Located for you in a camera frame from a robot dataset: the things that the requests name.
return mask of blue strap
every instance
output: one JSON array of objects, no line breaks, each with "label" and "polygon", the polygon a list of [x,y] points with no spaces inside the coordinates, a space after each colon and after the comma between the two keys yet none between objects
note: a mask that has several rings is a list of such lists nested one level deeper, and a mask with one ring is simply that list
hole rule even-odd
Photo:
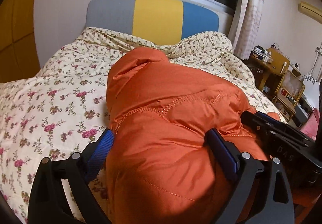
[{"label": "blue strap", "polygon": [[230,145],[231,148],[233,148],[231,143],[226,142],[216,129],[211,129],[206,132],[206,138],[211,151],[223,170],[225,177],[228,180],[236,181],[238,178],[237,173],[239,170],[239,164],[227,147],[227,145]]},{"label": "blue strap", "polygon": [[99,143],[86,164],[87,172],[84,179],[87,183],[96,179],[99,171],[101,170],[106,156],[113,146],[113,132],[110,129],[105,130],[97,142]]}]

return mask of air conditioner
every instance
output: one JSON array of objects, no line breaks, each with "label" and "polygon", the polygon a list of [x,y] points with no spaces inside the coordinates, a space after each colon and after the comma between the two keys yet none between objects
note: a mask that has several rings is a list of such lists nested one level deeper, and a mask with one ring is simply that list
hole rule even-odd
[{"label": "air conditioner", "polygon": [[322,10],[318,9],[317,7],[301,1],[298,4],[298,10],[322,24]]}]

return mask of bed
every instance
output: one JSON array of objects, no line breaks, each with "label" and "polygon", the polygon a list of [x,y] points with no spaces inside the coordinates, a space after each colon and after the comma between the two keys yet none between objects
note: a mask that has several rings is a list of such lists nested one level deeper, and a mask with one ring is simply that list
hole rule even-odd
[{"label": "bed", "polygon": [[[214,12],[182,1],[94,0],[86,28],[73,43],[58,50],[35,77],[0,85],[0,190],[18,218],[27,222],[40,160],[81,152],[108,126],[108,71],[138,46],[220,76],[240,87],[258,111],[279,113],[256,89],[252,73],[232,54],[218,26]],[[105,211],[104,175],[102,169],[89,186]],[[63,185],[75,218],[82,220],[68,183]]]}]

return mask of wooden chair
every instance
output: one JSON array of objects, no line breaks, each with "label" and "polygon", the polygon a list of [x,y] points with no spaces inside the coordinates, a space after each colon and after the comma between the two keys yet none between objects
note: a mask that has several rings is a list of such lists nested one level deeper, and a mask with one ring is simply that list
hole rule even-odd
[{"label": "wooden chair", "polygon": [[295,115],[295,106],[300,100],[304,89],[305,85],[293,73],[286,70],[275,91],[276,96],[273,98],[273,103],[277,104],[279,102],[282,105],[280,110],[282,111],[284,108],[283,115],[287,122]]}]

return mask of orange stitching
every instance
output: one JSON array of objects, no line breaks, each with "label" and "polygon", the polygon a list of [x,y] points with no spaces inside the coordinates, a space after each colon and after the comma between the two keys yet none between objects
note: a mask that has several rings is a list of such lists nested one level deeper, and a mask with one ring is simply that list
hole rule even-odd
[{"label": "orange stitching", "polygon": [[251,137],[255,139],[256,137],[253,137],[252,135],[225,135],[225,137]]},{"label": "orange stitching", "polygon": [[116,135],[116,134],[117,134],[117,132],[119,131],[119,128],[120,128],[120,126],[121,126],[122,122],[123,122],[123,121],[124,121],[128,116],[130,116],[130,115],[132,115],[132,114],[134,114],[134,113],[136,113],[136,112],[143,111],[143,110],[150,111],[150,112],[153,112],[153,113],[155,113],[155,114],[157,114],[157,115],[161,116],[159,111],[157,111],[156,109],[151,108],[151,107],[142,107],[142,108],[137,108],[137,109],[135,109],[135,110],[131,110],[131,111],[129,111],[129,112],[124,116],[124,118],[123,118],[123,119],[120,121],[120,123],[117,125],[117,127],[116,127],[116,129],[115,129],[115,135]]},{"label": "orange stitching", "polygon": [[217,99],[221,99],[223,97],[223,95],[218,95],[214,100],[212,100],[212,101],[210,101],[208,98],[205,98],[205,97],[198,97],[198,96],[196,96],[196,97],[194,97],[194,96],[186,96],[186,97],[183,97],[183,98],[180,98],[180,99],[177,99],[177,100],[175,100],[175,101],[172,101],[170,104],[168,104],[165,108],[164,108],[164,110],[162,110],[162,113],[164,112],[164,111],[166,111],[165,113],[163,113],[163,116],[162,116],[162,118],[167,114],[167,112],[172,108],[172,107],[174,107],[176,104],[179,104],[179,103],[181,103],[181,102],[184,102],[184,101],[186,101],[186,100],[202,100],[202,99],[205,99],[206,101],[203,101],[203,102],[205,102],[206,104],[209,104],[209,105],[211,105],[211,103],[212,102],[214,102],[214,101],[216,101]]},{"label": "orange stitching", "polygon": [[167,190],[165,190],[165,189],[163,189],[163,188],[160,188],[160,187],[158,187],[158,186],[156,186],[156,185],[154,185],[154,184],[152,184],[152,183],[150,183],[150,182],[146,181],[145,179],[144,179],[143,181],[144,181],[144,182],[146,182],[146,183],[148,183],[148,184],[150,184],[151,186],[154,186],[155,188],[157,188],[157,189],[159,189],[159,190],[162,190],[162,191],[165,191],[165,192],[167,192],[167,193],[169,193],[169,194],[171,194],[171,195],[177,196],[177,197],[182,198],[182,199],[190,200],[190,201],[195,201],[194,199],[188,199],[188,198],[185,198],[185,197],[183,197],[183,196],[180,196],[180,195],[174,194],[174,193],[172,193],[172,192],[169,192],[169,191],[167,191]]},{"label": "orange stitching", "polygon": [[218,103],[219,102],[219,100],[221,99],[221,98],[223,98],[224,97],[224,95],[222,95],[222,94],[219,94],[214,100],[209,100],[208,98],[205,98],[205,97],[194,97],[194,96],[186,96],[186,97],[182,97],[182,98],[180,98],[180,99],[177,99],[177,100],[175,100],[175,101],[172,101],[171,103],[169,103],[162,111],[158,111],[158,110],[156,110],[156,109],[154,109],[154,108],[151,108],[151,107],[142,107],[142,108],[137,108],[137,109],[135,109],[135,110],[131,110],[131,111],[129,111],[125,116],[124,116],[124,118],[120,121],[120,123],[117,125],[117,127],[116,127],[116,129],[115,129],[115,135],[117,134],[117,132],[119,131],[119,128],[120,128],[120,126],[121,126],[121,124],[123,123],[123,121],[128,117],[128,116],[130,116],[130,115],[132,115],[132,114],[134,114],[134,113],[136,113],[136,112],[139,112],[139,111],[143,111],[143,110],[146,110],[146,111],[150,111],[150,112],[153,112],[153,113],[155,113],[155,114],[157,114],[157,115],[159,115],[161,118],[164,118],[164,116],[168,113],[168,111],[172,108],[172,107],[174,107],[176,104],[179,104],[179,103],[182,103],[182,102],[184,102],[184,101],[187,101],[187,100],[201,100],[201,101],[203,101],[203,102],[205,102],[206,104],[209,104],[212,108],[213,108],[213,106],[212,106],[212,104],[215,104],[215,103]]}]

